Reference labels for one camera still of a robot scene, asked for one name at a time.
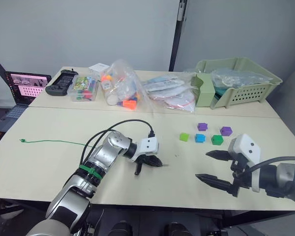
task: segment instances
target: beige table surface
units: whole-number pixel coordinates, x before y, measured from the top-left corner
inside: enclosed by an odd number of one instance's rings
[[[90,73],[90,69],[85,67],[63,67],[63,69],[73,68],[80,74]],[[52,84],[53,81],[60,75],[60,71],[53,77],[49,82]],[[168,74],[165,71],[136,71],[137,75],[142,81]],[[45,90],[35,98],[35,100],[30,104],[30,107],[50,107],[50,108],[69,108],[69,109],[86,109],[86,110],[103,110],[103,111],[133,111],[125,109],[119,106],[109,106],[107,105],[101,87],[98,88],[97,96],[95,101],[89,102],[73,102],[69,96],[50,96]],[[153,110],[157,113],[174,113],[174,114],[186,114],[185,111],[170,110],[162,108],[159,106],[153,106]],[[148,107],[138,106],[137,112],[150,112],[151,109]],[[273,108],[268,104],[267,101],[264,103],[260,102],[250,102],[245,104],[238,104],[231,106],[226,109],[225,107],[220,107],[212,110],[209,107],[196,108],[196,115],[214,115],[214,116],[242,116],[242,117],[268,117],[268,118],[279,118],[278,114],[273,110]]]
[[[262,149],[262,158],[295,155],[295,137],[279,118],[191,116],[118,111],[28,108],[0,142],[0,198],[51,201],[76,170],[83,147],[67,143],[26,144],[19,139],[67,140],[85,143],[96,132],[129,118],[144,119],[153,126],[160,143],[158,157],[164,167],[143,166],[134,176],[135,164],[119,157],[102,180],[92,199],[94,204],[190,207],[237,210],[295,210],[295,202],[241,189],[238,198],[209,187],[195,174],[207,173],[232,181],[231,162],[205,156],[214,149],[226,150],[232,138],[247,133]],[[197,123],[208,123],[207,141],[197,144]],[[221,146],[210,137],[222,126],[233,135]],[[145,138],[146,125],[130,122],[116,130],[134,141]],[[188,142],[179,134],[190,134]]]

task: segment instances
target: clear plastic bag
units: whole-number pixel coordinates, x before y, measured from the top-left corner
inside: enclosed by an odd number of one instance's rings
[[[108,105],[119,105],[135,110],[140,102],[151,107],[150,99],[139,77],[124,60],[115,61],[102,75],[101,86]]]
[[[143,86],[150,99],[169,108],[194,112],[195,96],[191,79],[195,73],[168,74],[146,81]]]
[[[246,85],[269,83],[272,79],[251,71],[235,71],[228,68],[211,72],[214,87],[218,89],[239,88]]]

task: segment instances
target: clear plastic box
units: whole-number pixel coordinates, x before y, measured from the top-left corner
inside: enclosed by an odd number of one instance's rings
[[[98,82],[93,75],[75,75],[68,89],[72,101],[94,101],[97,93]]]

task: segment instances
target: green basket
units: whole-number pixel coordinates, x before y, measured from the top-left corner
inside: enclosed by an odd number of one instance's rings
[[[229,88],[220,99],[214,97],[211,108],[226,107],[246,102],[264,102],[266,97],[282,83],[282,80],[253,62],[249,58],[228,58],[218,60],[202,60],[196,66],[197,71],[211,73],[219,68],[229,68],[237,71],[252,71],[272,78],[270,83],[242,86],[240,88]]]

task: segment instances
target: blue cube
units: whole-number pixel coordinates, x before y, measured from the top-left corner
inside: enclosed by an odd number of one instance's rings
[[[206,140],[206,136],[204,134],[196,134],[195,141],[196,143],[204,143]]]

